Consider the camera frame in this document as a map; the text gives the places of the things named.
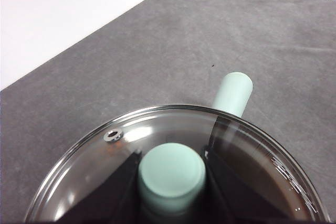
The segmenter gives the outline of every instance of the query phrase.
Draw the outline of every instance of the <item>gray surface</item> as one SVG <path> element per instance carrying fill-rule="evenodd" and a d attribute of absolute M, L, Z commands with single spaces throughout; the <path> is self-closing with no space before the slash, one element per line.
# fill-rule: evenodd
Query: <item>gray surface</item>
<path fill-rule="evenodd" d="M 254 81 L 243 117 L 288 149 L 336 218 L 335 41 L 332 0 L 145 0 L 3 90 L 2 221 L 24 217 L 96 126 L 154 104 L 211 106 L 236 70 Z"/>

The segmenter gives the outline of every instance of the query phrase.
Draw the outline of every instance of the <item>white background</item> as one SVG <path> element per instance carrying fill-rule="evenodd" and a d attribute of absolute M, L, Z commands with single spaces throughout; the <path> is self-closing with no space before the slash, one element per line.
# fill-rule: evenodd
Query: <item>white background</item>
<path fill-rule="evenodd" d="M 143 0 L 1 0 L 1 89 Z"/>

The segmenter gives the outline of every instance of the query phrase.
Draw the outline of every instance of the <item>mint green cylinder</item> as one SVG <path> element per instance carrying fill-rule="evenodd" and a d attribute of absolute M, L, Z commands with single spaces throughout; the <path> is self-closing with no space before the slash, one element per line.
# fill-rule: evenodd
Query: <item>mint green cylinder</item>
<path fill-rule="evenodd" d="M 151 149 L 139 165 L 140 196 L 159 215 L 176 216 L 192 207 L 205 185 L 205 165 L 191 148 L 166 143 Z"/>
<path fill-rule="evenodd" d="M 241 117 L 252 89 L 249 76 L 241 72 L 229 73 L 222 80 L 213 108 Z"/>

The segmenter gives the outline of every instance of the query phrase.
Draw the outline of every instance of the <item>clear glass lid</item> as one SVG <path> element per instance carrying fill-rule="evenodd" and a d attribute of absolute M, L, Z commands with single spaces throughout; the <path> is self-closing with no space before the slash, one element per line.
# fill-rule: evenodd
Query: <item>clear glass lid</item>
<path fill-rule="evenodd" d="M 167 105 L 120 116 L 78 141 L 41 184 L 26 221 L 59 219 L 131 153 L 145 155 L 168 142 L 198 153 L 205 145 L 213 148 L 246 184 L 292 218 L 330 220 L 301 167 L 269 135 L 222 111 Z"/>

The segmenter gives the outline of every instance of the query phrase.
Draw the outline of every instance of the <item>table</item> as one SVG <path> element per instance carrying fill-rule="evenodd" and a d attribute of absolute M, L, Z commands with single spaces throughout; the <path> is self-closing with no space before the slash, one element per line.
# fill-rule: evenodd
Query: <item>table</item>
<path fill-rule="evenodd" d="M 145 0 L 1 92 L 2 221 L 23 219 L 58 158 L 145 106 L 211 106 L 248 74 L 243 118 L 301 164 L 336 218 L 336 5 L 332 0 Z"/>

